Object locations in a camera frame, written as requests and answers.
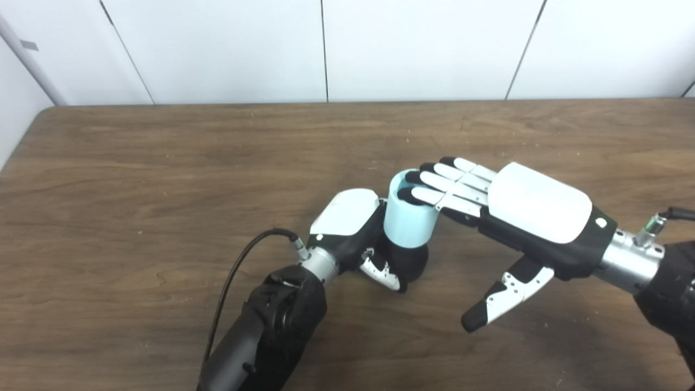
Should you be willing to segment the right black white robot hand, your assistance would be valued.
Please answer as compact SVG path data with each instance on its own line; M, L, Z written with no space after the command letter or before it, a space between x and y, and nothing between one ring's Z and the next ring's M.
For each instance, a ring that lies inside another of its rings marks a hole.
M578 189L518 163L500 171L461 157L424 163L405 175L397 197L521 253L461 318L467 332L528 300L552 278L588 278L617 230L615 220Z

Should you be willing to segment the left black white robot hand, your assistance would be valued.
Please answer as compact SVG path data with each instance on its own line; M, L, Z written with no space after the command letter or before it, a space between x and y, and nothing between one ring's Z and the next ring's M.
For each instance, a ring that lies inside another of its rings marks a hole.
M310 227L302 267L324 286L348 270L360 270L391 291L406 292L393 258L395 244L384 227L386 208L387 201L371 189L337 193Z

